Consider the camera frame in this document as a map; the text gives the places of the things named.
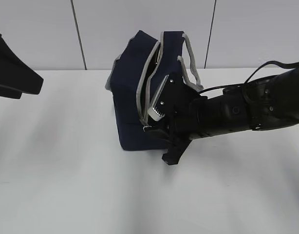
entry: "bag handle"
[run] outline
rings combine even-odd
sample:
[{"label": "bag handle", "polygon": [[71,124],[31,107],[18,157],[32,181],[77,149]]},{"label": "bag handle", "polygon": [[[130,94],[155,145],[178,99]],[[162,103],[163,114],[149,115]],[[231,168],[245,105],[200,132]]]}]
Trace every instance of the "bag handle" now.
[{"label": "bag handle", "polygon": [[188,51],[188,55],[189,55],[189,58],[190,58],[189,69],[190,69],[190,72],[193,74],[193,76],[196,79],[196,84],[194,84],[193,82],[191,82],[189,80],[183,57],[178,56],[178,61],[180,62],[181,67],[182,67],[182,71],[183,71],[183,78],[184,78],[184,81],[185,81],[187,86],[191,87],[192,89],[196,90],[197,92],[200,92],[204,89],[204,87],[201,84],[200,77],[199,77],[199,74],[198,74],[197,69],[196,69],[195,56],[194,56],[192,47],[190,45],[190,41],[189,41],[188,36],[185,33],[183,33],[182,37],[184,38],[184,41],[185,41],[185,44],[186,44],[186,47],[187,47],[187,51]]}]

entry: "white tabletop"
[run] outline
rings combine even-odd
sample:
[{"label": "white tabletop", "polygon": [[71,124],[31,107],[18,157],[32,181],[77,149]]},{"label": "white tabletop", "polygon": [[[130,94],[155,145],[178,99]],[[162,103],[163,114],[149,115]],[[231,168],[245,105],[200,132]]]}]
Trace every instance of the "white tabletop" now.
[{"label": "white tabletop", "polygon": [[299,234],[299,125],[195,140],[170,167],[120,148],[109,71],[39,74],[40,95],[0,97],[0,234]]}]

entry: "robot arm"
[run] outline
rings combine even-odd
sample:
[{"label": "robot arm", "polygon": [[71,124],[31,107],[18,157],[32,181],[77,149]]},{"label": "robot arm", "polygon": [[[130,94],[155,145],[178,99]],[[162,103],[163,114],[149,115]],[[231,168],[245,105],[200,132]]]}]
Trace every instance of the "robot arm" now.
[{"label": "robot arm", "polygon": [[[269,64],[293,70],[249,82]],[[201,96],[217,88],[224,88],[222,95],[210,99]],[[178,164],[193,139],[299,124],[299,62],[270,61],[243,84],[199,93],[186,86],[181,76],[170,74],[157,89],[148,113],[152,119],[144,131],[168,141],[168,152],[163,155],[168,165]]]}]

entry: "navy fabric bag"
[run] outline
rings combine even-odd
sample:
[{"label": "navy fabric bag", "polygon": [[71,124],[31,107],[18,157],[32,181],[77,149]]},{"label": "navy fabric bag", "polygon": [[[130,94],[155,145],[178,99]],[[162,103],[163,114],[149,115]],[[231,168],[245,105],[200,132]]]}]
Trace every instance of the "navy fabric bag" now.
[{"label": "navy fabric bag", "polygon": [[168,147],[166,142],[145,134],[143,127],[150,119],[147,113],[150,100],[164,77],[177,72],[188,81],[182,59],[183,35],[182,31],[164,32],[160,43],[139,31],[115,60],[106,89],[113,94],[118,135],[124,150]]}]

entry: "white wall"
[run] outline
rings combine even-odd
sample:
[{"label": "white wall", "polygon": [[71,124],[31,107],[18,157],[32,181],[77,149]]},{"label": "white wall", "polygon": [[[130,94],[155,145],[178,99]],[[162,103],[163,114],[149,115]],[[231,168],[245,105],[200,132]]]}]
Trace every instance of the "white wall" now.
[{"label": "white wall", "polygon": [[0,0],[0,33],[36,70],[84,69],[68,0]]},{"label": "white wall", "polygon": [[[215,0],[74,0],[88,69],[110,69],[138,30],[183,30],[204,67]],[[0,0],[0,33],[29,66],[82,70],[70,0]],[[208,68],[299,60],[299,0],[217,0]]]},{"label": "white wall", "polygon": [[218,0],[208,68],[299,61],[299,0]]},{"label": "white wall", "polygon": [[138,30],[156,39],[162,31],[185,31],[197,66],[204,66],[214,0],[74,2],[88,69],[110,69]]}]

